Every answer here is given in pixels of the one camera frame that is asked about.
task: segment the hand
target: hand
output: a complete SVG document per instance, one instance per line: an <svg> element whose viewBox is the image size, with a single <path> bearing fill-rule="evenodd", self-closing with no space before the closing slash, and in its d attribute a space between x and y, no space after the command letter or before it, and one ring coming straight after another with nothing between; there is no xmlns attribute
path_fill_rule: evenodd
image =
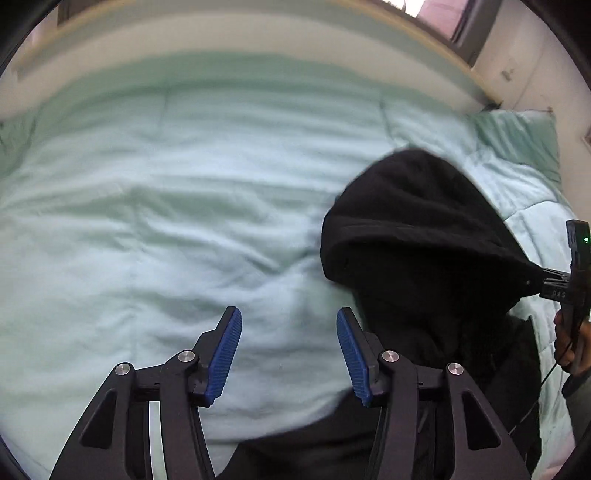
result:
<svg viewBox="0 0 591 480"><path fill-rule="evenodd" d="M554 324L556 327L556 341L554 342L554 359L564 370L572 375L582 375L589 368L591 368L591 323L584 321L579 330L579 342L584 342L583 357L581 364L576 372L571 371L570 364L574 361L574 352L572 347L569 347L570 332L567 332L563 326L564 319L562 317L562 310L559 310L554 317Z"/></svg>

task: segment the silver bolt head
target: silver bolt head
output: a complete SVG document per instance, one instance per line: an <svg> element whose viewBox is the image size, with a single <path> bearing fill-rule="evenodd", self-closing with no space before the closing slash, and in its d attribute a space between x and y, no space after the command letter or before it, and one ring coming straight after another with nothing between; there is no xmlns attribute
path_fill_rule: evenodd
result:
<svg viewBox="0 0 591 480"><path fill-rule="evenodd" d="M131 371L129 364L119 364L115 367L115 373L117 375L127 375Z"/></svg>
<svg viewBox="0 0 591 480"><path fill-rule="evenodd" d="M447 366L447 369L452 375L462 375L464 373L464 367L460 364L452 363Z"/></svg>
<svg viewBox="0 0 591 480"><path fill-rule="evenodd" d="M398 355L394 350L386 350L382 353L382 358L387 362L398 362L400 355Z"/></svg>
<svg viewBox="0 0 591 480"><path fill-rule="evenodd" d="M181 362L192 362L195 359L195 353L192 350L183 350L179 353L178 359Z"/></svg>

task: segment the wall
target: wall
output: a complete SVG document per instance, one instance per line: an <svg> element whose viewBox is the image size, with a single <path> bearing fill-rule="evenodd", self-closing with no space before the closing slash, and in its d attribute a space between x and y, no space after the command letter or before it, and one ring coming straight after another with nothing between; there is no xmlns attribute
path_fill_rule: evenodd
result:
<svg viewBox="0 0 591 480"><path fill-rule="evenodd" d="M48 33L57 28L58 7L55 7L41 22L33 29L23 42L23 47L37 45Z"/></svg>
<svg viewBox="0 0 591 480"><path fill-rule="evenodd" d="M504 108L548 109L557 118L564 194L591 221L591 92L550 29L520 0L504 0L475 70L504 98Z"/></svg>

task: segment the mint green comforter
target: mint green comforter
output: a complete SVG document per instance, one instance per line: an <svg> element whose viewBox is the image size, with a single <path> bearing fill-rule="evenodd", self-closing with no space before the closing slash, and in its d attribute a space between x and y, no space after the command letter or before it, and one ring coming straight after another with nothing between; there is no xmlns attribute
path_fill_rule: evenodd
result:
<svg viewBox="0 0 591 480"><path fill-rule="evenodd" d="M216 471L244 439L326 415L350 388L335 315L352 298L319 260L336 195L393 149L464 171L531 260L567 268L554 120L466 117L344 70L204 53L94 74L0 127L0 432L47 479L121 361L159 364L227 305L243 335L202 409ZM556 305L534 318L543 374ZM541 471L570 429L558 371L542 394ZM164 478L157 411L155 478Z"/></svg>

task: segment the black hood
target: black hood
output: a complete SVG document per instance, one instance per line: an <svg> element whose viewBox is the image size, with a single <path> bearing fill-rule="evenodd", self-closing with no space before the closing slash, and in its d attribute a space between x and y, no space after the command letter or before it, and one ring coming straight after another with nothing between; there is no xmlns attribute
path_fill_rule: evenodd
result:
<svg viewBox="0 0 591 480"><path fill-rule="evenodd" d="M480 191L422 150L348 185L324 219L320 256L327 278L415 314L504 314L543 281Z"/></svg>

